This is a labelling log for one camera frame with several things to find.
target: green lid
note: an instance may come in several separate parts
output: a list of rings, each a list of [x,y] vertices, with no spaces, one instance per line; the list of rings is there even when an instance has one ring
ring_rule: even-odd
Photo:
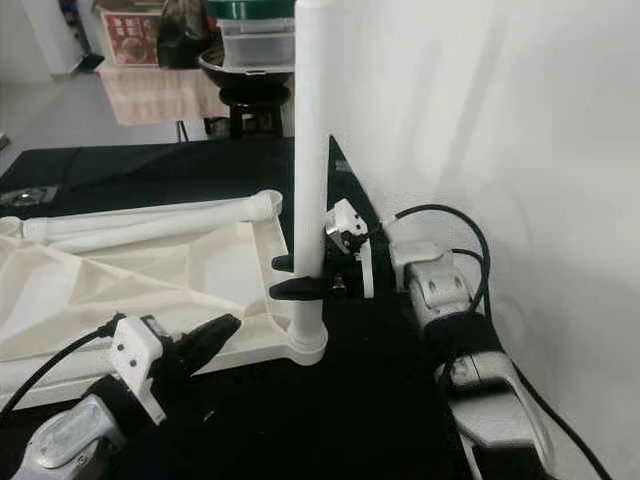
[[[208,0],[207,11],[216,18],[262,20],[293,17],[295,0]]]

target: pink cloth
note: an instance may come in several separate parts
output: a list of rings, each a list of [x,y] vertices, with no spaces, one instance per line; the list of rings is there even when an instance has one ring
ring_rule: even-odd
[[[200,70],[102,66],[98,75],[121,125],[229,116],[220,89]]]

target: power cord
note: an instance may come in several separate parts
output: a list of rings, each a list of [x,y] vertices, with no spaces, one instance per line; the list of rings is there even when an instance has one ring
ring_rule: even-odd
[[[467,250],[462,248],[455,248],[452,251],[453,253],[456,253],[456,254],[472,257],[478,261],[480,265],[481,278],[480,278],[480,284],[478,285],[476,294],[474,295],[473,301],[471,302],[470,311],[475,312],[478,305],[480,304],[480,300],[483,299],[484,300],[483,302],[484,316],[487,318],[489,323],[493,326],[493,316],[491,313],[491,298],[489,294],[489,274],[491,270],[491,255],[489,251],[489,245],[487,243],[486,237],[484,236],[484,233],[482,232],[480,227],[470,217],[460,212],[459,210],[456,210],[455,208],[452,208],[452,207],[448,207],[446,205],[439,205],[439,204],[418,205],[416,207],[403,210],[402,212],[397,213],[394,217],[395,217],[395,220],[400,220],[409,215],[412,215],[418,212],[423,212],[423,211],[440,211],[440,212],[450,213],[460,218],[461,220],[463,220],[475,233],[478,239],[478,242],[480,243],[480,247],[482,249],[482,255],[480,255],[477,252],[474,252],[473,250]],[[593,452],[593,450],[591,450],[591,448],[589,448],[589,446],[580,437],[580,435],[578,435],[578,433],[573,428],[571,428],[571,426],[558,413],[556,413],[555,410],[553,410],[551,405],[549,405],[547,401],[544,398],[542,398],[542,396],[538,393],[538,391],[531,384],[531,382],[529,382],[527,377],[524,375],[524,373],[522,373],[520,368],[515,364],[515,362],[513,362],[513,360],[512,360],[512,363],[518,373],[518,377],[520,377],[520,381],[522,382],[522,385],[527,389],[531,397],[538,403],[540,408],[542,408],[542,410],[547,415],[549,415],[549,417],[554,422],[556,422],[556,424],[575,443],[575,445],[580,449],[582,454],[586,457],[587,461],[591,464],[593,469],[596,471],[598,476],[602,480],[613,480],[611,475],[609,475],[604,465],[602,465],[602,462],[600,462],[600,460],[598,459],[596,454]]]
[[[29,377],[29,379],[24,382],[18,390],[12,395],[9,401],[5,404],[0,411],[0,424],[5,421],[5,419],[9,416],[9,413],[15,408],[15,406],[22,400],[22,398],[26,395],[26,393],[31,390],[31,388],[40,380],[44,375],[51,370],[56,364],[58,364],[62,359],[68,356],[73,351],[82,347],[83,345],[95,340],[96,338],[104,338],[104,337],[113,337],[116,326],[118,322],[124,318],[125,315],[121,313],[117,313],[111,320],[107,323],[98,327],[91,333],[86,334],[85,336],[79,338],[73,343],[69,344],[58,353],[56,353],[53,357],[47,360],[44,365],[42,365],[36,372]]]

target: white pole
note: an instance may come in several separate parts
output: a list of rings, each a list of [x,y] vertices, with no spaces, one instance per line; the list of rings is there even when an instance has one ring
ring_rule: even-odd
[[[333,1],[296,2],[294,272],[298,277],[318,278],[323,270],[329,160],[325,38]],[[324,350],[327,331],[321,300],[296,303],[289,337],[296,349]]]

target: cardboard box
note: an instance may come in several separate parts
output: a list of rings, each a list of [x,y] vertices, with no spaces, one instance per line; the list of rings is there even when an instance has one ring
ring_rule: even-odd
[[[114,65],[149,67],[158,65],[156,43],[160,28],[160,11],[102,12]]]

